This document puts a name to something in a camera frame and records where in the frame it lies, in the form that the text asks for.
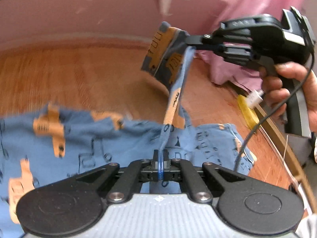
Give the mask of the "person's right hand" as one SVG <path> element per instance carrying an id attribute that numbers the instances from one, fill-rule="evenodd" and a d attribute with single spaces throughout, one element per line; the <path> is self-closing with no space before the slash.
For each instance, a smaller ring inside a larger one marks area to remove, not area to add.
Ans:
<path id="1" fill-rule="evenodd" d="M 275 66 L 277 76 L 270 76 L 267 70 L 260 68 L 260 77 L 262 79 L 262 90 L 265 93 L 264 100 L 270 106 L 274 107 L 284 99 L 290 97 L 291 91 L 296 84 L 301 81 L 305 83 L 302 86 L 304 98 L 307 105 L 309 124 L 316 123 L 316 75 L 301 64 L 288 62 Z"/>

